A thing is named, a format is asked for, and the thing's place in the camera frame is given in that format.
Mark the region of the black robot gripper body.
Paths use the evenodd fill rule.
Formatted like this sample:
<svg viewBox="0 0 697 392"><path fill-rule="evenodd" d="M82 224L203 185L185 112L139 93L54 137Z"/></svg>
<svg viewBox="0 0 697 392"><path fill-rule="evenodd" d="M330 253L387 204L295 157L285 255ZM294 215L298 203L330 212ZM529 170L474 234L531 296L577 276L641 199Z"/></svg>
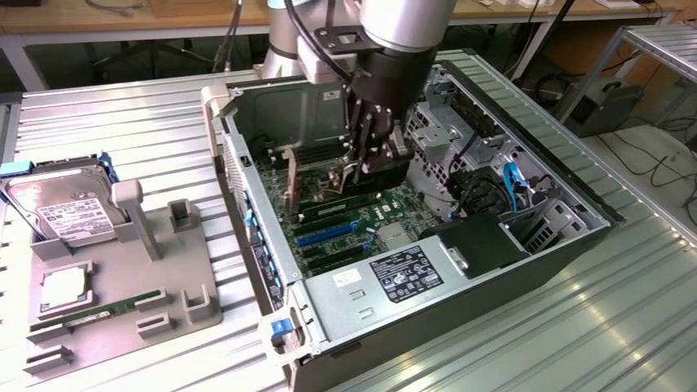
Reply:
<svg viewBox="0 0 697 392"><path fill-rule="evenodd" d="M394 118L403 119L419 97L435 54L434 47L421 52L387 48L359 52L347 85L347 110L359 102L389 109Z"/></svg>

